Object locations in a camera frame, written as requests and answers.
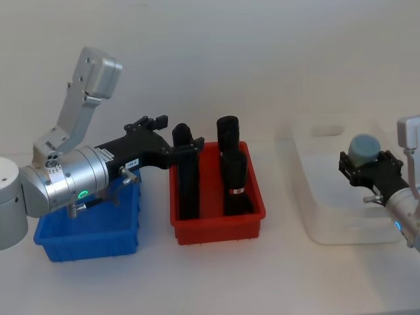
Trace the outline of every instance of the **black cylindrical object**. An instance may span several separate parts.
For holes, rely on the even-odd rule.
[[[239,150],[239,120],[236,116],[224,116],[217,120],[217,142],[222,154]]]
[[[245,190],[248,173],[247,156],[232,150],[220,158],[224,182],[224,215],[244,215],[253,212],[253,204]]]
[[[172,131],[174,147],[192,144],[191,130],[185,123],[178,124]],[[177,164],[179,219],[200,217],[200,158],[198,153],[186,154]]]

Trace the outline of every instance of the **metal band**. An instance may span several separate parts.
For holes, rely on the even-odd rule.
[[[229,194],[231,195],[238,195],[238,194],[242,194],[245,192],[245,187],[240,188],[240,189],[229,189]]]

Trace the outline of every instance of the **white table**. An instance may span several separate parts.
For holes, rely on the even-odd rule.
[[[152,168],[142,170],[135,255],[52,263],[30,219],[24,241],[0,252],[0,314],[420,314],[416,250],[308,239],[288,180],[290,145],[249,142],[266,206],[255,240],[179,246],[168,172]]]

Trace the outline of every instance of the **white wall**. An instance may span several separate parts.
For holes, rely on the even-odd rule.
[[[420,1],[2,0],[0,153],[31,152],[56,121],[84,45],[125,66],[86,143],[169,116],[215,139],[285,135],[300,112],[420,112]]]

